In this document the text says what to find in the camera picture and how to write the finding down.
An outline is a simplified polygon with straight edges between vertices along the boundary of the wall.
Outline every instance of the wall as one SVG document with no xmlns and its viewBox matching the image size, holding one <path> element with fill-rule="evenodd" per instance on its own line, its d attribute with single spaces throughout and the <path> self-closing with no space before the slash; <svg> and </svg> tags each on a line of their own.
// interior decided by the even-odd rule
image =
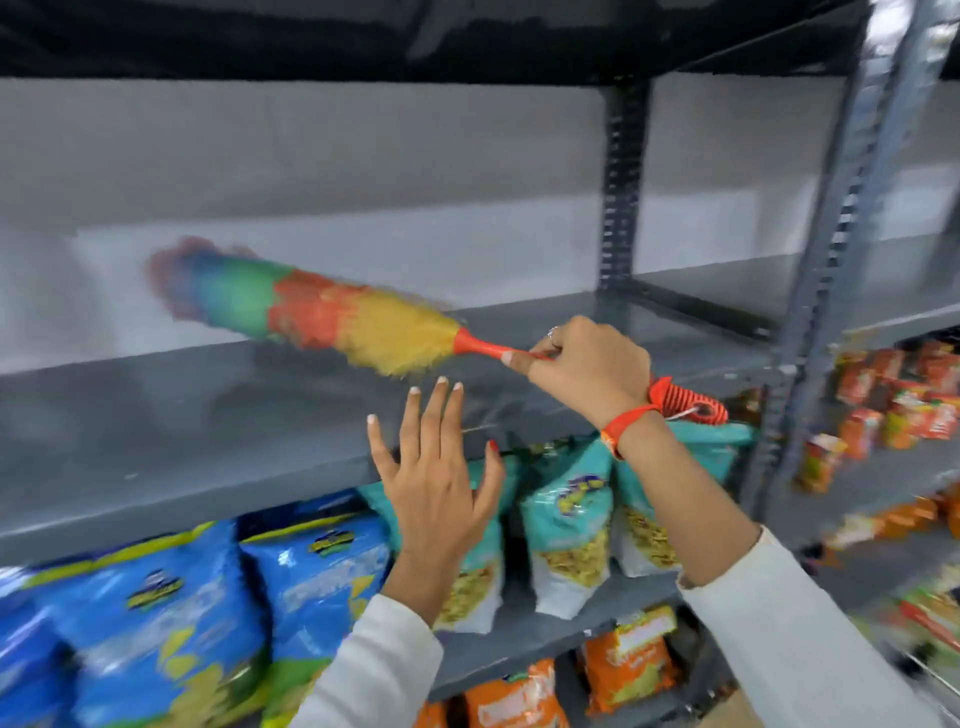
<svg viewBox="0 0 960 728">
<path fill-rule="evenodd" d="M 660 80 L 638 271 L 799 249 L 839 93 Z M 143 285 L 187 233 L 448 305 L 594 286 L 594 89 L 3 80 L 0 105 L 0 372 L 231 340 Z M 885 235 L 942 225 L 958 111 L 938 88 Z"/>
</svg>

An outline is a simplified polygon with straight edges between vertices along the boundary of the sleeve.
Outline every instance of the sleeve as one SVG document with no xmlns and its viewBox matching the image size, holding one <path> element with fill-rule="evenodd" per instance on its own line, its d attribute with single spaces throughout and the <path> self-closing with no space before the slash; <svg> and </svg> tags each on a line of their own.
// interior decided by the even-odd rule
<svg viewBox="0 0 960 728">
<path fill-rule="evenodd" d="M 418 615 L 377 595 L 303 699 L 290 728 L 412 726 L 443 656 Z"/>
<path fill-rule="evenodd" d="M 681 591 L 764 725 L 941 727 L 766 528 L 723 576 Z"/>
</svg>

